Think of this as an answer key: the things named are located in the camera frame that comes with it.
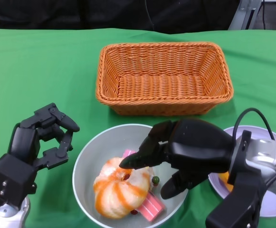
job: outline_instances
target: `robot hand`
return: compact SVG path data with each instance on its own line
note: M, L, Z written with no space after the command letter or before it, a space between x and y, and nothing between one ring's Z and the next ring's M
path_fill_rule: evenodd
M16 124L8 153L0 158L0 209L9 207L8 215L13 211L14 215L20 215L19 218L26 214L29 205L27 195L34 194L37 190L34 182L37 172L67 162L67 152L72 150L73 132L79 130L78 125L60 112L54 103L35 111L32 117ZM38 158L39 141L51 139L56 139L59 147L44 151L43 157Z
M139 151L125 158L121 168L142 168L168 162L178 169L161 189L169 199L192 189L211 172L227 172L233 149L232 137L222 129L197 119L156 124Z
M229 171L233 191L207 217L208 228L255 228L266 192L261 171L247 165L246 152L251 132L244 131L236 143L222 129L198 120L156 124L139 148L120 164L124 169L139 169L168 162L178 169L161 189L169 199L192 189L208 178L211 172Z

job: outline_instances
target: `purple plate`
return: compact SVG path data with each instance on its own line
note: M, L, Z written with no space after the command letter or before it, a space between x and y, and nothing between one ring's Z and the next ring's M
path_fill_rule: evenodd
M225 132L232 135L233 128L230 127L225 129ZM254 127L254 126L239 126L237 130L237 137L242 135L243 130L248 130L252 132L253 139L266 139L270 138L267 129L261 127ZM215 191L222 197L225 198L229 191L225 187L224 183L219 179L217 173L211 173L209 175L209 181L212 184ZM276 195L270 191L267 191L265 196L263 197L261 210L260 210L261 217L276 217Z

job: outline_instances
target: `orange fruit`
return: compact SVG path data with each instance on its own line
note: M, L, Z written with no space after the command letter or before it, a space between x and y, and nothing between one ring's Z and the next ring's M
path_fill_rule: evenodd
M234 186L231 184L228 184L228 176L229 176L228 172L219 173L219 179L222 180L222 182L225 184L225 187L227 187L229 191L232 191Z

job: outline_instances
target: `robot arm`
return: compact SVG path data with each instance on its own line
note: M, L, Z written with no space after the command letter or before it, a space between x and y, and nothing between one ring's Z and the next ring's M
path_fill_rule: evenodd
M32 117L15 125L8 153L0 158L0 218L5 217L4 211L13 211L14 215L8 218L25 217L29 208L27 195L37 190L34 182L37 172L67 162L67 152L73 149L73 132L79 130L78 125L60 112L54 103L35 111ZM56 139L59 147L44 151L43 157L38 158L39 141L51 139Z

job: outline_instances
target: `metal bracket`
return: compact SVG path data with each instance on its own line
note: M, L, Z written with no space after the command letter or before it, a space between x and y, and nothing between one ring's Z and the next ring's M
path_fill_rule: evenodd
M24 228L25 221L30 212L30 200L23 200L20 210L4 204L0 207L0 228Z
M255 10L261 0L241 0L239 11Z

